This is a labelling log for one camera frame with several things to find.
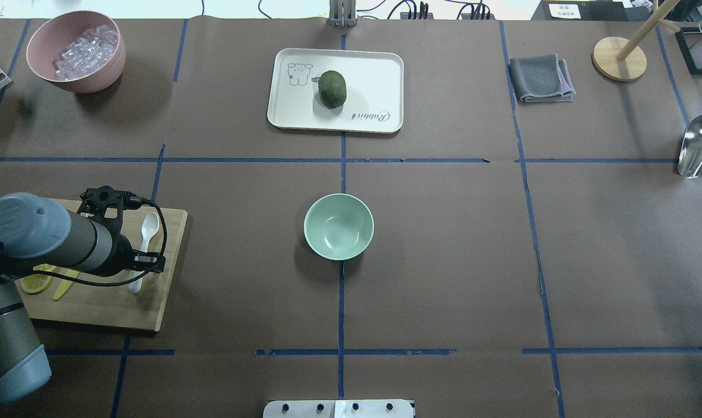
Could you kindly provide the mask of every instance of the green bowl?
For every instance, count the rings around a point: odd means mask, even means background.
[[[374,217],[361,199],[335,193],[310,206],[304,228],[314,252],[330,260],[348,260],[371,243]]]

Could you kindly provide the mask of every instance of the gray cloth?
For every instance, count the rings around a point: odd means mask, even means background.
[[[557,54],[511,58],[508,64],[516,98],[527,103],[571,102],[575,89],[568,63]]]

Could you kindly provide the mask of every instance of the white label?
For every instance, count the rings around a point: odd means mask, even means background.
[[[560,19],[580,19],[581,12],[578,5],[555,5],[550,3],[549,14]]]

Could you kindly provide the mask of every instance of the bowl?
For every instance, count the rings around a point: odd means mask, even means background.
[[[87,29],[95,29],[102,24],[111,27],[119,35],[111,59],[85,77],[69,81],[57,80],[54,59]],[[26,60],[35,75],[56,87],[72,93],[94,93],[109,87],[121,76],[126,61],[126,48],[115,21],[102,13],[83,10],[56,16],[43,24],[28,42]]]
[[[304,230],[314,252],[329,260],[348,260],[361,254],[371,243],[374,217],[361,199],[335,193],[310,206]]]

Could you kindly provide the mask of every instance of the lemon slice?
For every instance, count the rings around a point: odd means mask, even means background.
[[[54,272],[58,267],[51,264],[41,264],[34,267],[34,270],[43,270],[44,272]],[[51,276],[45,275],[30,275],[21,279],[21,289],[26,293],[34,294],[44,291],[51,285]]]

